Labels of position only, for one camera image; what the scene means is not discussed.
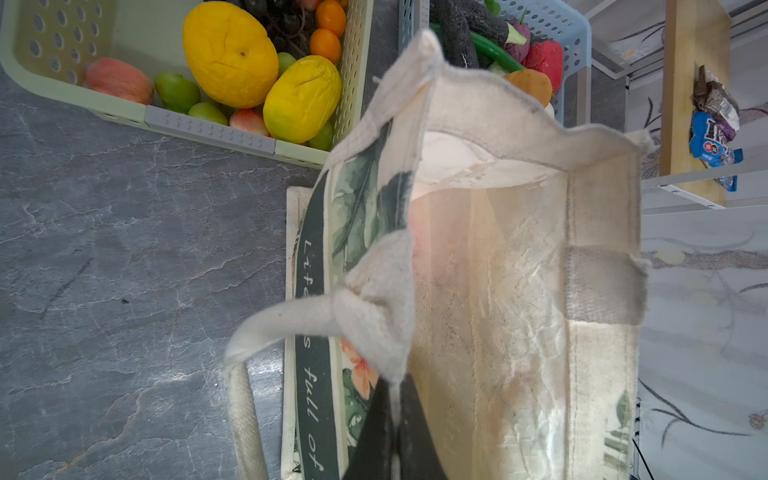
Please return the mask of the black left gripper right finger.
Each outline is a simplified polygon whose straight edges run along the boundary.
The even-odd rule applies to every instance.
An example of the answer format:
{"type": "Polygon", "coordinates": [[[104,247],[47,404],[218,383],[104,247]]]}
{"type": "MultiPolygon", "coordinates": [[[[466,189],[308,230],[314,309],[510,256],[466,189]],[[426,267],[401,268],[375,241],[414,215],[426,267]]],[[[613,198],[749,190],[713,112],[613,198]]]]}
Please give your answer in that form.
{"type": "Polygon", "coordinates": [[[410,374],[400,387],[398,456],[400,478],[405,480],[446,480],[433,444],[418,391],[410,374]]]}

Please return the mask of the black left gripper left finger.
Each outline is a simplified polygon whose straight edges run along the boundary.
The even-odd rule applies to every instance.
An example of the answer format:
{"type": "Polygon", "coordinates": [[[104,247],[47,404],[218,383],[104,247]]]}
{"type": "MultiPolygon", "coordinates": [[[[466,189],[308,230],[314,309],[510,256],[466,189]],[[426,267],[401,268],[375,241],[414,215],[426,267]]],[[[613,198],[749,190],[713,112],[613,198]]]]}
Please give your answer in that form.
{"type": "Polygon", "coordinates": [[[394,438],[390,385],[380,378],[355,453],[342,479],[390,480],[394,438]]]}

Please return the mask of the cream floral tote bag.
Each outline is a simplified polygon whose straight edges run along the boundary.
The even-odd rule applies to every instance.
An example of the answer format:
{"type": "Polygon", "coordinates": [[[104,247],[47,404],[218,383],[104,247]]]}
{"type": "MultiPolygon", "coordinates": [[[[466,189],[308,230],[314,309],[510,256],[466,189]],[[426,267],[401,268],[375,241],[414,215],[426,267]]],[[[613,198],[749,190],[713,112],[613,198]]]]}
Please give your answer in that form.
{"type": "Polygon", "coordinates": [[[239,477],[267,477],[246,363],[289,339],[305,479],[342,479],[380,378],[401,479],[407,374],[447,479],[628,478],[653,146],[645,130],[566,128],[417,34],[317,179],[292,298],[227,345],[239,477]]]}

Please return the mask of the dark purple eggplant toy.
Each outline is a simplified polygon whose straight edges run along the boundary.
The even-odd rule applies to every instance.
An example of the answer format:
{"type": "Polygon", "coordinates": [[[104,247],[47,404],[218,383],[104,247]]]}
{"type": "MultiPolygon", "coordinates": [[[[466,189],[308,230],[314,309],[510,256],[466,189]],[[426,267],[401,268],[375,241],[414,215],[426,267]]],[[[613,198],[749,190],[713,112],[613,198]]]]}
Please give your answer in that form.
{"type": "Polygon", "coordinates": [[[433,0],[430,8],[430,20],[440,27],[446,61],[458,68],[478,69],[471,31],[459,4],[452,0],[433,0]]]}

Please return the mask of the yellow mango toy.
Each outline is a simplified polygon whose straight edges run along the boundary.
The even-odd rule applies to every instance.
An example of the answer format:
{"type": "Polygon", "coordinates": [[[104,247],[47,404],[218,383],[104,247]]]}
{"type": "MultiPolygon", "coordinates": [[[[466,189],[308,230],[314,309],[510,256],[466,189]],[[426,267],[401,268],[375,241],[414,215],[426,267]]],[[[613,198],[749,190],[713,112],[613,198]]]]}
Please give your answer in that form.
{"type": "Polygon", "coordinates": [[[269,133],[296,144],[314,138],[341,98],[339,71],[328,59],[310,55],[297,60],[275,82],[263,106],[269,133]]]}

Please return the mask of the brown potato toy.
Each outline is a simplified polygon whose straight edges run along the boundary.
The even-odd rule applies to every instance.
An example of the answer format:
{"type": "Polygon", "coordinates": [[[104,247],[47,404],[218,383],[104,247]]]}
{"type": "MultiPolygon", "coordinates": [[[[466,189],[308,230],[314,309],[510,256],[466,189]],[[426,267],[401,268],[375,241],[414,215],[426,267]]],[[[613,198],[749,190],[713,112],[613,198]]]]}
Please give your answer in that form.
{"type": "Polygon", "coordinates": [[[509,73],[504,78],[513,86],[536,99],[546,107],[552,98],[553,87],[547,75],[532,69],[509,73]]]}

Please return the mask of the green chili pepper toy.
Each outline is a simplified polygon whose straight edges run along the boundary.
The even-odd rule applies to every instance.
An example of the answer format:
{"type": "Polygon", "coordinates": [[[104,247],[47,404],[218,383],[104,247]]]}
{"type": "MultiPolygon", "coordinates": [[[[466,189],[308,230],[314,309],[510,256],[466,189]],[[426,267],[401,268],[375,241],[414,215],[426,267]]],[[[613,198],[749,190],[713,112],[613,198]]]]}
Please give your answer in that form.
{"type": "MultiPolygon", "coordinates": [[[[440,27],[435,23],[430,23],[429,28],[439,37],[441,42],[440,27]]],[[[471,31],[471,36],[477,52],[478,60],[480,56],[487,58],[498,64],[507,73],[525,69],[525,67],[520,62],[515,60],[511,54],[509,54],[493,40],[473,31],[471,31]]]]}

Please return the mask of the red pepper toy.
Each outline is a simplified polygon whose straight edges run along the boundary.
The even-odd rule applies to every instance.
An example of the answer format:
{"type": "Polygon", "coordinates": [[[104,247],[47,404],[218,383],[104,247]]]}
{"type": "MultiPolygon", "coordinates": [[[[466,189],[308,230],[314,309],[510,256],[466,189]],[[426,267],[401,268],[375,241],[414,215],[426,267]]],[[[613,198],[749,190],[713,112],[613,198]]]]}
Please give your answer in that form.
{"type": "Polygon", "coordinates": [[[557,41],[546,40],[531,45],[523,65],[546,75],[554,93],[560,89],[564,73],[564,50],[557,41]]]}

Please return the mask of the orange fruit toy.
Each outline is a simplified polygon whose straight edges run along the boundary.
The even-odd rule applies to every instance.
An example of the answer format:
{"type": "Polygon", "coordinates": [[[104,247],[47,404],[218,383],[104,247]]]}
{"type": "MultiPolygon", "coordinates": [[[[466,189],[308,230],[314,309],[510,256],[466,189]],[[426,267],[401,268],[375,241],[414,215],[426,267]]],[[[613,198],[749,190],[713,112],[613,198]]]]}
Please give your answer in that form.
{"type": "Polygon", "coordinates": [[[196,82],[220,104],[260,106],[278,78],[278,55],[266,29],[233,4],[197,5],[183,22],[182,42],[196,82]]]}

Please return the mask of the blue m&m candy packet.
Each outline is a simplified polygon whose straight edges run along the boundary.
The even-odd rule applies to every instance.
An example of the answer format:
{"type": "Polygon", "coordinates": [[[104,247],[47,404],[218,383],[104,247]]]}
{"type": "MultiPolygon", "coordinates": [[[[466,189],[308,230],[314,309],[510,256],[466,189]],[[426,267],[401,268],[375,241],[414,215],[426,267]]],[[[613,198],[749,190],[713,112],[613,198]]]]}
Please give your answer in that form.
{"type": "Polygon", "coordinates": [[[743,161],[742,150],[730,147],[715,118],[706,112],[695,111],[692,115],[689,147],[691,155],[706,168],[738,165],[743,161]]]}

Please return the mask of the blue plastic vegetable basket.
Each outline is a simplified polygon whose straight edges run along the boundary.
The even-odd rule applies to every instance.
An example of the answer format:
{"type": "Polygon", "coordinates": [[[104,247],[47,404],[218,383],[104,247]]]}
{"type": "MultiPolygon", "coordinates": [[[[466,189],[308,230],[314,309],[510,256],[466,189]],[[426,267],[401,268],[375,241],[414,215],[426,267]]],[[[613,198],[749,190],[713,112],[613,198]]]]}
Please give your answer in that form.
{"type": "MultiPolygon", "coordinates": [[[[398,3],[401,51],[417,34],[431,30],[430,2],[398,3]]],[[[590,121],[592,32],[582,14],[563,1],[456,2],[471,31],[493,40],[522,65],[531,45],[546,40],[557,41],[564,50],[564,73],[562,85],[556,93],[553,92],[550,101],[553,115],[565,126],[590,121]]],[[[509,74],[487,58],[480,56],[479,60],[480,70],[501,76],[509,74]]]]}

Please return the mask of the green plastic fruit basket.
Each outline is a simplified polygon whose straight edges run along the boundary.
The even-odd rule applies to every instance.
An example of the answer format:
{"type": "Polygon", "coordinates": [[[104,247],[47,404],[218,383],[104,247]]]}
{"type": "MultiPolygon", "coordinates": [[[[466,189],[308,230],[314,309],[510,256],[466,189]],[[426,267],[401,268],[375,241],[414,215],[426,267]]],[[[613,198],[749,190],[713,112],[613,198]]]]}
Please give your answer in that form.
{"type": "Polygon", "coordinates": [[[191,73],[182,42],[186,16],[204,1],[8,1],[1,62],[20,86],[110,121],[288,163],[320,167],[313,147],[326,126],[343,139],[362,114],[373,5],[369,1],[223,1],[256,18],[277,51],[278,78],[318,55],[339,71],[339,104],[311,140],[274,138],[263,106],[212,100],[191,73]]]}

